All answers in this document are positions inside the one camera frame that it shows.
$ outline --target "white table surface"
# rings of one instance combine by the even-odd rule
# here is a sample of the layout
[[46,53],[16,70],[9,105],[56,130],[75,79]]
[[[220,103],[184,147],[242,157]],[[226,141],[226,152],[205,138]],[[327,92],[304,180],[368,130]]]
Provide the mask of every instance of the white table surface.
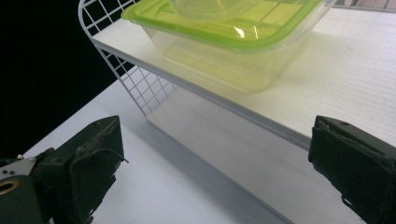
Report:
[[93,214],[99,223],[284,223],[263,203],[148,123],[116,81],[25,153],[61,144],[119,115],[125,158]]

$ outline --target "container lid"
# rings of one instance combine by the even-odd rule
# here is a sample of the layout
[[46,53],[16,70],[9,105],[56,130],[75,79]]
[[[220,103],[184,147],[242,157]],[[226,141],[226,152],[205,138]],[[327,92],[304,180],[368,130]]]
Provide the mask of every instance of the container lid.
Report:
[[194,21],[178,15],[168,0],[141,0],[121,17],[142,26],[235,50],[268,48],[290,35],[322,0],[261,0],[226,21]]

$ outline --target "black background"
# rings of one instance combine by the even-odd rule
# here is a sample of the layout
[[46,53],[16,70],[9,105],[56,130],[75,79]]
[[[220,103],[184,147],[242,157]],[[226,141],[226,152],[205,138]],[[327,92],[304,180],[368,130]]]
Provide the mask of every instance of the black background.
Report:
[[0,10],[0,157],[15,157],[116,78],[79,24],[78,0],[5,1]]

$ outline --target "wire shelf frame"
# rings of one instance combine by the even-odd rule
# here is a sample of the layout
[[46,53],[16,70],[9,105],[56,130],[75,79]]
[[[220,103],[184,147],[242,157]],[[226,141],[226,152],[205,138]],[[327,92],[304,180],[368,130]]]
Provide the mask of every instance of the wire shelf frame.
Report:
[[[92,39],[94,35],[119,20],[125,8],[138,1],[81,0],[78,5],[80,25],[88,38]],[[144,115],[151,112],[177,87],[174,83],[129,63],[100,46],[95,47]]]

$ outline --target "storage rack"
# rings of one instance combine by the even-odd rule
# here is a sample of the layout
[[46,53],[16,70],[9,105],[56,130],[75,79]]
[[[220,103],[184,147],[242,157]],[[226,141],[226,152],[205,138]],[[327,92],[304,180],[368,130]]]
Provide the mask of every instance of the storage rack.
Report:
[[[329,218],[328,220],[330,220],[331,223],[337,223],[334,222],[335,220],[340,221],[337,218],[343,219],[340,223],[344,223],[344,221],[348,223],[359,223],[358,218],[353,217],[347,210],[341,208],[343,205],[338,203],[339,198],[336,198],[336,193],[332,191],[332,187],[328,186],[325,180],[315,176],[310,170],[312,167],[310,167],[309,164],[300,164],[300,162],[294,163],[293,158],[298,157],[301,160],[304,159],[305,154],[302,153],[300,149],[309,149],[309,132],[310,127],[313,125],[313,120],[315,119],[313,115],[316,112],[321,115],[329,114],[340,116],[340,118],[337,119],[347,118],[346,121],[359,124],[358,126],[367,130],[369,133],[375,133],[377,137],[388,141],[392,145],[396,144],[394,138],[396,129],[392,125],[396,123],[396,91],[393,88],[396,84],[394,76],[394,71],[396,71],[396,59],[392,57],[392,52],[396,51],[396,45],[393,41],[394,36],[396,36],[396,30],[387,29],[396,25],[394,12],[381,9],[384,13],[378,15],[376,12],[365,13],[360,10],[348,11],[347,13],[342,10],[334,10],[331,15],[328,18],[324,18],[324,22],[315,29],[319,33],[329,34],[329,36],[337,35],[332,32],[338,32],[337,29],[339,29],[340,33],[343,32],[343,41],[345,42],[340,44],[340,42],[334,42],[334,38],[326,37],[322,39],[322,37],[316,36],[316,39],[314,38],[314,41],[312,41],[313,45],[322,46],[327,43],[331,44],[323,49],[321,49],[321,47],[319,49],[309,49],[311,51],[308,50],[307,53],[319,54],[320,51],[323,50],[325,54],[328,55],[321,57],[322,62],[330,61],[330,63],[336,62],[341,65],[337,64],[337,67],[333,69],[334,71],[331,71],[332,67],[328,64],[324,64],[327,65],[324,67],[329,70],[329,74],[324,77],[322,77],[322,74],[315,74],[315,72],[322,72],[323,68],[318,65],[313,65],[314,69],[303,69],[299,71],[297,74],[298,76],[296,75],[297,77],[288,76],[288,79],[283,79],[282,86],[285,87],[285,89],[281,88],[279,85],[267,91],[266,94],[241,95],[235,92],[222,90],[219,86],[212,85],[213,83],[205,80],[191,79],[191,77],[189,77],[191,74],[188,70],[163,62],[161,55],[156,52],[156,49],[150,44],[150,40],[146,34],[142,30],[139,30],[138,26],[128,21],[120,22],[121,12],[129,5],[136,2],[135,0],[81,0],[78,8],[78,17],[87,36],[149,121],[152,122],[155,120],[156,116],[159,114],[161,116],[162,111],[165,111],[166,113],[163,114],[168,116],[179,108],[184,109],[183,106],[180,106],[175,108],[175,110],[165,110],[166,106],[163,105],[166,105],[170,101],[176,101],[173,97],[174,95],[188,95],[188,97],[190,97],[189,101],[192,99],[194,103],[198,104],[196,107],[194,107],[193,104],[186,104],[185,107],[191,107],[192,110],[199,110],[200,106],[204,105],[205,107],[210,105],[210,103],[219,105],[221,109],[216,108],[207,111],[210,113],[218,113],[218,118],[226,117],[225,122],[229,120],[234,122],[236,120],[235,123],[237,123],[237,125],[247,127],[244,121],[237,120],[238,117],[257,125],[252,129],[248,127],[248,133],[252,136],[259,137],[261,137],[260,134],[265,135],[264,140],[259,139],[260,141],[258,141],[261,144],[266,145],[270,142],[271,146],[276,145],[277,147],[292,148],[292,150],[286,151],[279,150],[283,153],[281,155],[285,157],[284,161],[280,158],[280,162],[285,163],[280,163],[280,165],[275,168],[276,172],[279,174],[274,174],[274,172],[271,174],[266,173],[270,178],[278,178],[278,176],[280,176],[279,179],[273,179],[273,182],[280,181],[277,183],[281,183],[285,181],[282,179],[282,165],[290,166],[289,163],[286,163],[290,161],[291,166],[295,168],[292,170],[296,172],[303,170],[302,173],[297,173],[297,175],[303,174],[304,176],[291,176],[290,182],[287,182],[287,185],[290,185],[291,189],[287,189],[288,186],[286,185],[281,186],[281,189],[284,188],[285,190],[275,195],[276,198],[274,199],[271,198],[269,193],[261,192],[263,189],[267,188],[264,185],[260,183],[257,184],[257,186],[251,185],[251,183],[255,182],[254,179],[248,179],[246,175],[236,175],[230,172],[231,169],[227,166],[227,163],[229,163],[228,161],[216,163],[217,161],[211,160],[212,154],[197,150],[194,151],[194,148],[192,151],[224,172],[227,176],[230,176],[232,180],[252,192],[259,199],[268,203],[270,207],[275,208],[276,211],[290,218],[291,222],[315,223],[317,215],[312,214],[312,217],[307,217],[304,213],[305,211],[301,213],[299,210],[302,209],[301,206],[294,206],[297,209],[293,211],[289,209],[291,205],[287,205],[289,208],[284,209],[281,206],[285,204],[282,203],[279,207],[279,203],[277,203],[276,199],[283,200],[285,197],[287,198],[290,196],[288,194],[289,192],[297,189],[302,192],[299,191],[299,194],[291,194],[291,196],[295,197],[295,201],[306,204],[308,210],[313,209],[317,211],[318,209],[317,213],[319,216],[317,217]],[[339,5],[344,7],[345,3],[341,2]],[[348,21],[341,21],[342,17],[346,14]],[[373,21],[382,23],[375,26]],[[332,26],[337,29],[329,31],[329,27]],[[355,35],[356,32],[361,32],[361,39],[355,40],[350,38]],[[370,42],[372,46],[380,46],[380,51],[376,52],[376,49],[371,48],[370,45],[366,46],[365,44],[368,42]],[[370,64],[367,64],[365,61],[373,59],[372,54],[375,54],[375,58],[378,59],[379,63],[373,62],[373,66],[369,66]],[[346,62],[341,62],[341,59],[336,57],[337,55],[346,55],[345,59],[343,59]],[[310,62],[310,60],[310,58],[305,58],[305,61],[302,60],[301,62]],[[298,64],[291,67],[291,69],[296,70],[298,70],[298,68]],[[345,77],[335,77],[339,73],[343,74],[345,72],[350,74],[347,74]],[[301,90],[301,88],[299,88],[300,85],[303,86],[304,89],[312,89],[312,91]],[[344,91],[339,87],[346,89],[347,87],[353,88]],[[317,94],[318,96],[311,97],[311,94]],[[321,99],[328,99],[330,101],[329,103],[322,103],[319,102],[318,99],[320,99],[320,101]],[[333,108],[334,105],[343,106],[345,111],[338,111],[337,109],[339,108]],[[294,107],[298,107],[298,109],[296,108],[296,111],[289,111]],[[231,115],[225,115],[225,111],[232,113]],[[283,121],[279,120],[279,117],[282,116],[287,117],[285,122],[280,122]],[[187,137],[188,139],[186,140],[184,135],[182,135],[183,137],[177,138],[180,136],[180,133],[172,129],[167,129],[168,126],[177,126],[177,122],[186,121],[185,119],[181,121],[177,119],[170,119],[170,117],[161,118],[158,119],[160,122],[156,125],[162,125],[160,129],[164,127],[163,131],[169,133],[171,137],[176,138],[176,140],[180,141],[183,145],[187,147],[197,147],[197,143],[194,142],[194,139],[191,141],[191,139]],[[203,137],[207,136],[207,133],[197,134],[197,138],[200,140],[203,140]],[[200,142],[201,147],[210,147],[210,144],[217,143],[211,139],[207,140],[207,143]],[[232,139],[229,140],[231,144],[238,144],[237,140],[236,142],[233,142]],[[265,159],[264,157],[249,157],[248,155],[254,155],[252,151],[244,150],[243,153],[236,154],[240,162],[256,162],[261,169],[265,169],[265,165],[259,164],[260,159]],[[242,166],[240,170],[238,170],[240,173],[245,171],[246,170],[244,170]],[[314,198],[312,195],[318,197],[318,200],[315,200],[313,203],[310,201],[310,198]],[[326,200],[328,199],[326,195],[335,195],[335,201],[331,200],[331,202],[327,202]],[[325,213],[332,210],[336,211],[334,212],[335,215],[326,217]]]

